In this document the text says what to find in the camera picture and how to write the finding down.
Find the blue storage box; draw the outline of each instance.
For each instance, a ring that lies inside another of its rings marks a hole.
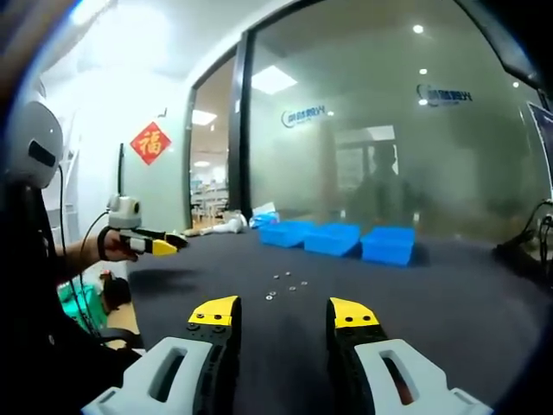
[[[360,235],[356,225],[329,223],[312,229],[305,238],[304,248],[306,251],[343,257],[357,245]]]
[[[409,227],[375,227],[361,238],[363,260],[406,266],[415,245],[415,229]]]
[[[291,248],[300,245],[314,227],[309,221],[285,220],[260,227],[259,238],[264,244]]]

